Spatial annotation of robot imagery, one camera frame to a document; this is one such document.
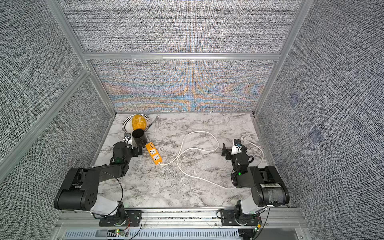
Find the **orange power strip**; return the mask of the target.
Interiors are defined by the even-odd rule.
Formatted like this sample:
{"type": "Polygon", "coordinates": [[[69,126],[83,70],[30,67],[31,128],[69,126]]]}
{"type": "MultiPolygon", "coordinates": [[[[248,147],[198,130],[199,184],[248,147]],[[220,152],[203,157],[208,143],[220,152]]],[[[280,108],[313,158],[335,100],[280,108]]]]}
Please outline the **orange power strip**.
{"type": "Polygon", "coordinates": [[[155,145],[153,143],[147,143],[146,149],[150,154],[151,159],[155,163],[155,165],[158,165],[162,162],[162,157],[160,156],[159,152],[157,151],[155,145]]]}

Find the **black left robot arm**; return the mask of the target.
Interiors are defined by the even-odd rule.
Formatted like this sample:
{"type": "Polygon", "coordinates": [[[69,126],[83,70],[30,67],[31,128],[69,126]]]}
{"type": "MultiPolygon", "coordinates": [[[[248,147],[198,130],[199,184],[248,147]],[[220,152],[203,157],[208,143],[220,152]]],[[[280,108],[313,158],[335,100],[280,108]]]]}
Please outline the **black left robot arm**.
{"type": "Polygon", "coordinates": [[[118,142],[113,145],[113,157],[108,165],[71,168],[55,197],[55,208],[90,212],[99,220],[100,227],[138,227],[142,223],[142,211],[127,211],[123,200],[112,201],[98,192],[99,183],[110,179],[116,180],[122,188],[120,178],[128,172],[130,160],[142,153],[142,146],[118,142]]]}

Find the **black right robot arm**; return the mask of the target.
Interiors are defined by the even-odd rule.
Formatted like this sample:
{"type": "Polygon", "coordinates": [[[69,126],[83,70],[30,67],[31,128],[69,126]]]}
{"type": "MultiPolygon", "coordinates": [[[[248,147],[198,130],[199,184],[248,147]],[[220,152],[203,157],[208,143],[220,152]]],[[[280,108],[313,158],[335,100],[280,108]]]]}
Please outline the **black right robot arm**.
{"type": "Polygon", "coordinates": [[[251,166],[254,157],[247,148],[235,140],[231,149],[223,145],[222,156],[231,161],[231,181],[237,189],[250,189],[251,195],[239,200],[233,210],[219,210],[223,226],[257,226],[262,223],[261,213],[268,207],[287,205],[290,195],[276,167],[251,166]]]}

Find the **black cup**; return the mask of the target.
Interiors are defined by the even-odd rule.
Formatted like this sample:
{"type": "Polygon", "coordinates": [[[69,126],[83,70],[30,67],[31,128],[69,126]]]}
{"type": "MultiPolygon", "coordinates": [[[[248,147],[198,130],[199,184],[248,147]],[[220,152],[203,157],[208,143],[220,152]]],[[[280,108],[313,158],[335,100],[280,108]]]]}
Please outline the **black cup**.
{"type": "Polygon", "coordinates": [[[147,143],[148,139],[143,129],[136,129],[132,132],[132,138],[138,147],[143,148],[147,143]]]}

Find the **white patterned bowl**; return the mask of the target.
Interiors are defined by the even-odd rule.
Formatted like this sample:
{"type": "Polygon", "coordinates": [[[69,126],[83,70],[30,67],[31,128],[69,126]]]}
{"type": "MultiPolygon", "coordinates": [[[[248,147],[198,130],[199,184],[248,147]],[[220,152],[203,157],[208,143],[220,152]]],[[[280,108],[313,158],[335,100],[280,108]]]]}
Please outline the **white patterned bowl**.
{"type": "MultiPolygon", "coordinates": [[[[144,131],[146,131],[150,124],[151,124],[151,120],[150,118],[147,116],[147,115],[144,115],[144,114],[137,114],[137,115],[142,115],[143,117],[145,117],[146,121],[147,121],[147,127],[144,131]]],[[[131,115],[129,116],[128,118],[126,118],[123,123],[122,123],[122,130],[125,132],[125,133],[132,133],[134,130],[132,128],[132,118],[133,118],[134,115],[131,115]]]]}

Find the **yellow mesh bagged fruit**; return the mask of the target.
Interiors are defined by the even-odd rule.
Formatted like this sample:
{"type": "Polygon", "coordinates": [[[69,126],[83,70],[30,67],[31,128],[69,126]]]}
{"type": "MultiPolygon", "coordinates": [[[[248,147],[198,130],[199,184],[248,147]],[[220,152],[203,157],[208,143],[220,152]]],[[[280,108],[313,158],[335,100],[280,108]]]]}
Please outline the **yellow mesh bagged fruit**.
{"type": "Polygon", "coordinates": [[[141,130],[145,130],[147,127],[147,121],[145,119],[145,117],[143,117],[142,115],[134,115],[133,118],[132,118],[132,128],[133,130],[138,130],[138,129],[141,129],[141,130]]]}

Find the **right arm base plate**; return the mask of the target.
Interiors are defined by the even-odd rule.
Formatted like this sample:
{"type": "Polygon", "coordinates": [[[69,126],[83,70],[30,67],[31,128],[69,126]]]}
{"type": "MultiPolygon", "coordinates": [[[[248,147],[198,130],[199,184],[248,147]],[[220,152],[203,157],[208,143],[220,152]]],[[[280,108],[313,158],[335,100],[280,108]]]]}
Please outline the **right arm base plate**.
{"type": "Polygon", "coordinates": [[[262,223],[260,214],[245,215],[238,210],[219,209],[216,212],[223,226],[258,226],[262,223]]]}

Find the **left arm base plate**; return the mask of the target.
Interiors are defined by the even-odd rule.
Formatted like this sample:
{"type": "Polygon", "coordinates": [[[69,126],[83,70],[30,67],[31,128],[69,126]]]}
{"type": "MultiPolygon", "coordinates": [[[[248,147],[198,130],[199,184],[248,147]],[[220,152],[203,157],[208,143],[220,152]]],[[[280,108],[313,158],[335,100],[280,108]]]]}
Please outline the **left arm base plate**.
{"type": "Polygon", "coordinates": [[[141,225],[142,211],[125,210],[125,215],[101,217],[99,227],[139,227],[141,225]]]}

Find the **aluminium front rail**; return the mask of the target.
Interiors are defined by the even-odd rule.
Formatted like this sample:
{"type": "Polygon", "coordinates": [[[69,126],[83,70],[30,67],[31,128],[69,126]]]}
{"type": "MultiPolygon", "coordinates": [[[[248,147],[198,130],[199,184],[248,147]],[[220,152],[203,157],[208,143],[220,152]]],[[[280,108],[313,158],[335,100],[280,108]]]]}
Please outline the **aluminium front rail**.
{"type": "Polygon", "coordinates": [[[147,229],[176,228],[250,228],[261,221],[265,228],[305,229],[307,224],[298,208],[269,208],[262,211],[258,219],[249,224],[235,220],[230,214],[232,208],[143,208],[142,223],[138,223],[137,215],[131,217],[131,229],[140,226],[147,229]]]}

